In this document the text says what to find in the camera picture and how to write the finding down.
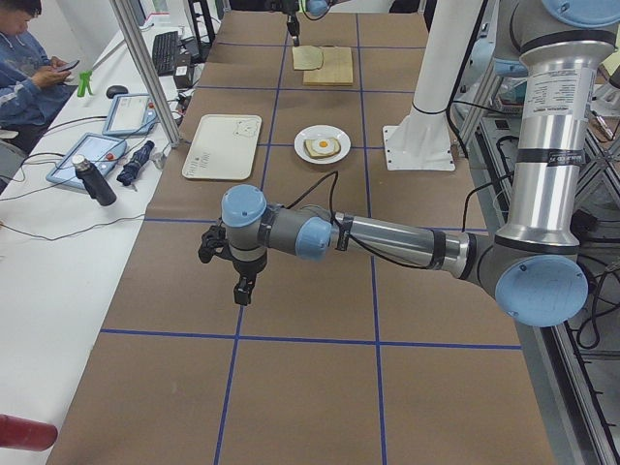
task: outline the robot arm on far end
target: robot arm on far end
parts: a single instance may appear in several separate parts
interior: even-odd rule
[[[349,0],[267,0],[267,9],[272,12],[282,12],[287,16],[287,29],[293,39],[294,47],[299,46],[299,20],[297,13],[303,12],[313,18],[320,18],[327,14],[336,3]]]
[[[337,250],[352,244],[412,267],[447,270],[481,286],[526,325],[564,322],[588,294],[570,222],[584,159],[585,111],[597,69],[614,51],[619,20],[617,0],[501,0],[498,31],[504,32],[496,56],[520,59],[528,82],[509,218],[493,237],[316,207],[295,211],[267,204],[257,188],[236,186],[222,201],[222,223],[202,238],[201,260],[232,261],[240,275],[235,301],[247,305],[267,248],[318,260],[330,244]]]

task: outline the white label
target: white label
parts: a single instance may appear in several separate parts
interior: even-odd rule
[[[572,115],[585,121],[585,109],[592,98],[593,70],[559,70],[533,75],[527,80],[523,118]]]

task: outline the tablet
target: tablet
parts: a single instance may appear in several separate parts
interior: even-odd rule
[[[83,155],[106,177],[116,166],[118,159],[124,155],[126,149],[127,142],[123,139],[86,133],[49,172],[46,180],[61,186],[85,190],[84,184],[76,178],[76,169],[71,163],[71,157]]]
[[[102,134],[104,136],[145,136],[157,122],[157,113],[148,94],[120,94],[112,99]]]

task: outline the hand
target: hand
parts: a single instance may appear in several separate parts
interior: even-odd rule
[[[49,58],[49,61],[51,62],[51,66],[53,68],[58,68],[60,66],[65,66],[67,64],[66,61],[61,60],[57,56],[52,56],[51,58]]]
[[[58,72],[51,66],[42,66],[31,79],[41,89],[64,82],[71,71]]]

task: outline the table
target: table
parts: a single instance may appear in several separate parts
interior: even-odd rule
[[[228,13],[182,134],[206,113],[257,114],[247,182],[270,201],[338,168],[338,210],[457,230],[465,160],[453,172],[385,166],[381,128],[409,112],[422,17],[301,21],[303,44],[353,48],[352,87],[301,85],[282,15]],[[350,136],[336,167],[295,155],[314,124]],[[512,320],[478,288],[354,252],[273,252],[252,305],[235,305],[230,264],[197,257],[234,183],[185,180],[188,149],[170,153],[50,465],[553,462]],[[483,232],[480,206],[470,211]]]
[[[143,33],[147,46],[156,34],[177,30],[156,26]],[[112,39],[102,56],[122,41]],[[162,77],[167,98],[176,97],[172,77]],[[73,95],[53,126],[85,116],[105,116],[111,100],[106,89],[123,84],[130,92],[145,91],[125,46],[119,48],[93,73],[94,95]],[[69,150],[85,132],[101,133],[103,119],[91,119],[50,131],[34,153]],[[168,141],[159,125],[148,135],[155,151]],[[140,148],[144,138],[129,138],[128,148]],[[57,156],[36,156],[28,163],[58,161]],[[101,207],[86,194],[51,187],[45,180],[52,164],[28,165],[25,180],[12,182],[0,198],[0,220],[6,225],[50,238],[133,218],[68,238],[46,241],[0,229],[0,282],[2,304],[0,340],[0,412],[27,419],[62,424],[79,377],[106,315],[123,265],[140,230],[141,216],[157,186],[161,172],[147,164],[136,181],[136,190],[123,188],[115,177],[108,181],[117,201]],[[37,189],[40,193],[26,195]],[[41,464],[46,452],[0,449],[0,463]]]

